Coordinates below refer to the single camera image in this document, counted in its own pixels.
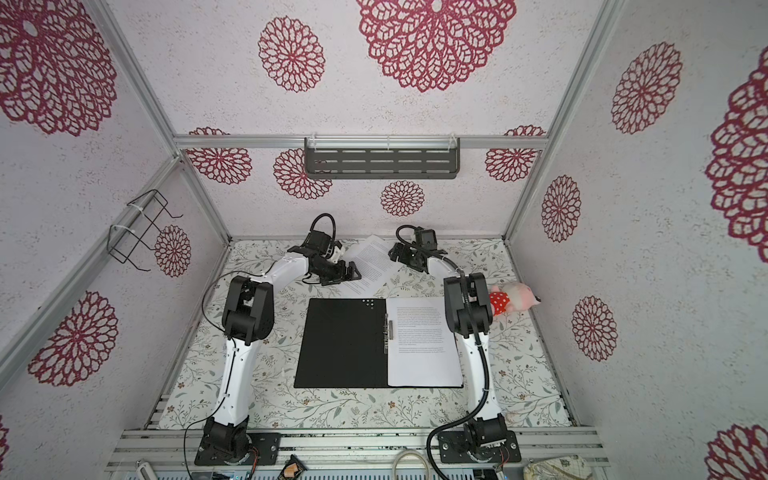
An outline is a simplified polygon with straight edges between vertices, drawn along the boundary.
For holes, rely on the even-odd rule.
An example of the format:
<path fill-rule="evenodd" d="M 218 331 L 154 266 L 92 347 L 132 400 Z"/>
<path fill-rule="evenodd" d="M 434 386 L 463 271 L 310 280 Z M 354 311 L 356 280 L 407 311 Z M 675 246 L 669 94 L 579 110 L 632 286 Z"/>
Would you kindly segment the printed paper sheet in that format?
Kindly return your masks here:
<path fill-rule="evenodd" d="M 463 386 L 455 336 L 448 328 L 441 297 L 388 298 L 394 323 L 387 355 L 387 384 L 406 388 Z"/>
<path fill-rule="evenodd" d="M 347 263 L 354 262 L 360 280 L 344 282 L 338 290 L 342 298 L 371 298 L 394 276 L 402 264 L 392 261 L 389 250 L 393 242 L 371 235 L 352 245 L 342 256 Z"/>

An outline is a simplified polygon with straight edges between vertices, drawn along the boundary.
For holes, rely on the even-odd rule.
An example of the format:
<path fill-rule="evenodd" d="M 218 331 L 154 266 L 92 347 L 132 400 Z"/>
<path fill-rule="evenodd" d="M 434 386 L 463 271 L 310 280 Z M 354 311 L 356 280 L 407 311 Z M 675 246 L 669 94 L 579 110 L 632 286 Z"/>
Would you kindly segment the patterned cloth bag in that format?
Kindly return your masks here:
<path fill-rule="evenodd" d="M 579 455 L 539 460 L 523 469 L 524 480 L 592 480 L 592 468 Z"/>

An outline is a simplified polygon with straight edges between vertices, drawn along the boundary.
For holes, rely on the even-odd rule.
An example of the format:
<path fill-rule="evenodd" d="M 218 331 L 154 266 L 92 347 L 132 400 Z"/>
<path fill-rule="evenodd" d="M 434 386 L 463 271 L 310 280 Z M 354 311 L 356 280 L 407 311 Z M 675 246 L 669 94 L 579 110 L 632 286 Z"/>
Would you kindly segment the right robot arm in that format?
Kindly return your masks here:
<path fill-rule="evenodd" d="M 465 273 L 448 258 L 446 251 L 437 247 L 433 231 L 418 232 L 414 241 L 398 237 L 389 257 L 443 279 L 448 329 L 456 335 L 466 357 L 468 413 L 459 421 L 435 429 L 431 435 L 460 426 L 465 437 L 463 450 L 480 459 L 491 448 L 500 447 L 508 440 L 506 420 L 496 398 L 490 369 L 493 307 L 485 276 Z"/>

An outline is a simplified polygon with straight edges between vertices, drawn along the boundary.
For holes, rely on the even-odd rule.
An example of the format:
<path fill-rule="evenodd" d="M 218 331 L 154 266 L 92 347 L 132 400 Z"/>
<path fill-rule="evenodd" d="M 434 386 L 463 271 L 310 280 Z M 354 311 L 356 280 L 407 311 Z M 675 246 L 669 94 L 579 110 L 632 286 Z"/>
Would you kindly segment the pink plush toy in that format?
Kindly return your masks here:
<path fill-rule="evenodd" d="M 534 294 L 532 289 L 521 282 L 494 285 L 490 289 L 489 297 L 494 316 L 525 312 L 541 303 L 541 299 Z"/>

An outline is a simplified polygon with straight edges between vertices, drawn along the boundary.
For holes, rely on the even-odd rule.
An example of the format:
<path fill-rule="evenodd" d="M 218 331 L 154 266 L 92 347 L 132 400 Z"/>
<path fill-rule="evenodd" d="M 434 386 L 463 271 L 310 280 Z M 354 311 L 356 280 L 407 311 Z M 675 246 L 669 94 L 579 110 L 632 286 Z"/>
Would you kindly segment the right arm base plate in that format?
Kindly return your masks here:
<path fill-rule="evenodd" d="M 440 460 L 445 464 L 506 464 L 522 460 L 515 433 L 508 429 L 502 414 L 494 418 L 478 417 L 462 430 L 437 435 Z"/>

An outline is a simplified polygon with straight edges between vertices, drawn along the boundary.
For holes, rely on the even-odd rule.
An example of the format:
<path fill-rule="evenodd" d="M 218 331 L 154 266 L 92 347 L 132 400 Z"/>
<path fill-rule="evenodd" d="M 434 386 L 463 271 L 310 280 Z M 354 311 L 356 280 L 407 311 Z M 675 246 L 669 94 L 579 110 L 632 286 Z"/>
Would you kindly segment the grey wall shelf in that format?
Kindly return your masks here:
<path fill-rule="evenodd" d="M 304 140 L 313 180 L 451 180 L 460 171 L 460 140 Z"/>

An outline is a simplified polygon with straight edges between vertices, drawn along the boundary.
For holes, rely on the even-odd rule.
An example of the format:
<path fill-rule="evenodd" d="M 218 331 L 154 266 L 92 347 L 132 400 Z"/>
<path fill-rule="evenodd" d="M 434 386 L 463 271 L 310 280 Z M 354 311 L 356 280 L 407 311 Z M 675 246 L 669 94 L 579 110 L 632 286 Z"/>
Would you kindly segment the printed paper sheet back top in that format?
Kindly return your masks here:
<path fill-rule="evenodd" d="M 342 256 L 347 263 L 354 262 L 360 280 L 344 282 L 338 290 L 342 298 L 371 298 L 394 276 L 402 264 L 392 261 L 389 250 L 393 242 L 371 235 L 352 245 Z"/>

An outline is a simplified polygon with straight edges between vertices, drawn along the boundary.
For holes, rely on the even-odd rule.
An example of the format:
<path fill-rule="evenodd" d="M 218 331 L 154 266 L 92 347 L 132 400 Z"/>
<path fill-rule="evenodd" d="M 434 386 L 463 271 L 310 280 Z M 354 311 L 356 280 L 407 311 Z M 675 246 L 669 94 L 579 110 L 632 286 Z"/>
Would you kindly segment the blue black folder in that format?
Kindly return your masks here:
<path fill-rule="evenodd" d="M 390 387 L 384 354 L 387 299 L 311 299 L 294 386 L 302 389 Z"/>

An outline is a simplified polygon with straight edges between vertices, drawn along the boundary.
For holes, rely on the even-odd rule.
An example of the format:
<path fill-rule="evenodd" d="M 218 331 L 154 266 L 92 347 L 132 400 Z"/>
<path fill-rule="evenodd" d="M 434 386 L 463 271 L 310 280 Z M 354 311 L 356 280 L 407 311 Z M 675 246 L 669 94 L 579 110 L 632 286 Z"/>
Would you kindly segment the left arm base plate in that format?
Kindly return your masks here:
<path fill-rule="evenodd" d="M 203 428 L 195 466 L 272 466 L 277 462 L 282 435 L 248 432 L 248 419 L 223 425 L 209 418 Z"/>

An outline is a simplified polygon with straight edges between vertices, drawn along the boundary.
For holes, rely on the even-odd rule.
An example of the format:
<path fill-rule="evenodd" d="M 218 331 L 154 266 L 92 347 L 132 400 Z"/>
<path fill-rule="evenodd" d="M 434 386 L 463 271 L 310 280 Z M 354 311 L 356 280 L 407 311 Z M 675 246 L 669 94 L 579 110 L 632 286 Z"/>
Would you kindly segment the metal folder clip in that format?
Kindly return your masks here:
<path fill-rule="evenodd" d="M 385 326 L 384 326 L 384 354 L 385 355 L 389 354 L 390 346 L 394 341 L 394 335 L 395 335 L 394 323 L 389 317 L 386 317 Z"/>

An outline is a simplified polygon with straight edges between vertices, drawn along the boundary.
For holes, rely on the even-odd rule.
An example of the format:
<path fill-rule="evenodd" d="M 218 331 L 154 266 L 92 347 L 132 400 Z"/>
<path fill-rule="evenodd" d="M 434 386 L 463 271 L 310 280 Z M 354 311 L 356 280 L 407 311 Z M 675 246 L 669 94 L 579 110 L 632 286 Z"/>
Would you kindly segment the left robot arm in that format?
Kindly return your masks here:
<path fill-rule="evenodd" d="M 257 353 L 274 327 L 275 294 L 312 275 L 323 286 L 361 279 L 357 266 L 342 259 L 343 253 L 334 233 L 311 228 L 300 245 L 289 248 L 265 273 L 244 273 L 231 280 L 221 321 L 226 338 L 222 387 L 213 412 L 201 421 L 196 465 L 238 465 L 249 460 L 252 373 Z"/>

